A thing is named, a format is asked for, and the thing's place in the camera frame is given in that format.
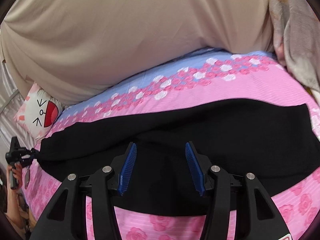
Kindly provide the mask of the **left hand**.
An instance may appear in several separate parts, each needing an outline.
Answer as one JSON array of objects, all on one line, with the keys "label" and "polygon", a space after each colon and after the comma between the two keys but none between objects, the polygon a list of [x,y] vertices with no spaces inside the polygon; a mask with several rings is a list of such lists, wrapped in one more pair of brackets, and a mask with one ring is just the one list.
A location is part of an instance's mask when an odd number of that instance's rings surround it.
[{"label": "left hand", "polygon": [[[10,173],[12,172],[13,177],[18,181],[18,185],[15,189],[12,188],[10,183]],[[23,180],[22,180],[22,166],[20,163],[16,163],[14,167],[11,165],[7,166],[7,188],[14,192],[18,192],[18,190],[22,187]]]}]

